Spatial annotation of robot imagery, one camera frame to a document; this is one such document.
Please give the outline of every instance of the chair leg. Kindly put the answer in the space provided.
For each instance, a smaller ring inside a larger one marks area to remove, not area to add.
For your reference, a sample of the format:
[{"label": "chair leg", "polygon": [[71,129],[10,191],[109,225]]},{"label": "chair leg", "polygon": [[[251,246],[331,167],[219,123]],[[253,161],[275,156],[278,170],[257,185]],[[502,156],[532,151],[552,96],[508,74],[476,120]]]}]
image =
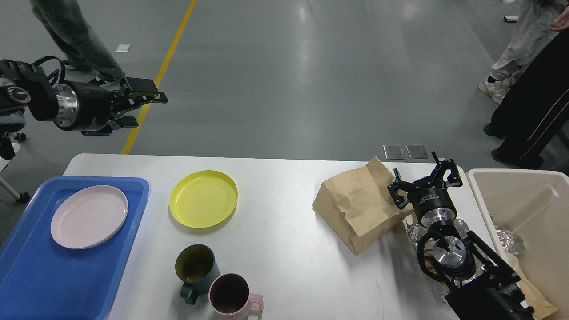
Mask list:
[{"label": "chair leg", "polygon": [[19,194],[2,177],[0,177],[0,186],[4,187],[4,189],[6,189],[14,198],[16,198],[17,202],[25,203],[25,202],[28,202],[30,200],[30,195],[27,192]]}]

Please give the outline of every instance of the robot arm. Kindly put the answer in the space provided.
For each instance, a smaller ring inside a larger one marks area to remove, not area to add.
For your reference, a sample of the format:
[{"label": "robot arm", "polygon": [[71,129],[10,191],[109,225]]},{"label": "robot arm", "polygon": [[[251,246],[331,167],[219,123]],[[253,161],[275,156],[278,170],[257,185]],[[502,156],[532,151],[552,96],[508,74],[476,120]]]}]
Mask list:
[{"label": "robot arm", "polygon": [[[50,59],[60,62],[59,75],[54,72],[46,76],[41,68]],[[44,57],[31,64],[0,60],[0,150],[11,148],[11,144],[6,146],[8,135],[26,125],[25,107],[36,120],[53,121],[61,130],[109,136],[114,130],[138,126],[135,117],[124,116],[126,112],[151,102],[168,102],[150,79],[126,77],[119,90],[111,92],[64,78],[64,65],[55,57]]]},{"label": "robot arm", "polygon": [[[533,308],[524,308],[521,289],[516,285],[519,275],[474,232],[461,238],[453,221],[456,208],[448,187],[463,185],[453,160],[436,160],[431,175],[413,183],[401,180],[395,169],[395,181],[387,189],[393,202],[403,209],[411,202],[419,224],[427,233],[417,242],[417,262],[421,271],[435,281],[445,283],[450,293],[446,301],[461,320],[533,320]],[[450,171],[446,180],[444,176]],[[397,192],[407,192],[407,198]],[[425,245],[434,240],[434,262],[429,270],[425,264]],[[474,277],[476,260],[483,273]]]}]

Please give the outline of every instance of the gray floor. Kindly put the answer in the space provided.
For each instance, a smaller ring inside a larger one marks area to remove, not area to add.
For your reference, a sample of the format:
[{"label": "gray floor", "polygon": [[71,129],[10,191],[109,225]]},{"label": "gray floor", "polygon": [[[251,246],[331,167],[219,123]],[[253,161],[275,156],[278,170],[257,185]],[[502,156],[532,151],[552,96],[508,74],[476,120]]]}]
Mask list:
[{"label": "gray floor", "polygon": [[[189,0],[81,1],[128,76],[153,79]],[[27,2],[0,0],[0,57],[63,54]],[[496,104],[477,89],[518,6],[500,0],[198,0],[132,154],[367,161],[383,144],[424,144],[464,169],[492,160]],[[71,75],[88,80],[91,75]],[[120,153],[129,131],[83,137],[28,117],[2,172],[33,193],[79,153]],[[567,158],[559,138],[543,169]],[[24,205],[0,190],[0,244]]]}]

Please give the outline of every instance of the trash bin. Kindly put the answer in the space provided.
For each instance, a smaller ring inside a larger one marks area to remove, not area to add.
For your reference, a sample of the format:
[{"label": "trash bin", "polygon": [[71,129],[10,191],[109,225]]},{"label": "trash bin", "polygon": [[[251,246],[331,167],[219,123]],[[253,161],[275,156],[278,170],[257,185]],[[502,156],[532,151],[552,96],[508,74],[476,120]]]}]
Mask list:
[{"label": "trash bin", "polygon": [[569,178],[556,171],[472,169],[467,179],[498,254],[508,260],[494,224],[522,237],[520,268],[559,308],[547,320],[568,320]]}]

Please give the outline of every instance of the mug handle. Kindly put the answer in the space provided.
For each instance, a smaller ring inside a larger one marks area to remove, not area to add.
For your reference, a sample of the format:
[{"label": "mug handle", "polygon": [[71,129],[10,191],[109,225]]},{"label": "mug handle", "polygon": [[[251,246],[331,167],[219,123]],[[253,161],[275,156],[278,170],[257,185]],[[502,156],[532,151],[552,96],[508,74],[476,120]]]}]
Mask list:
[{"label": "mug handle", "polygon": [[265,302],[263,302],[263,296],[260,294],[252,293],[249,295],[249,302],[251,302],[251,311],[263,311],[265,308]]},{"label": "mug handle", "polygon": [[197,301],[197,296],[200,294],[192,290],[189,283],[184,282],[182,289],[180,290],[180,297],[184,298],[185,302],[189,305],[195,305]]}]

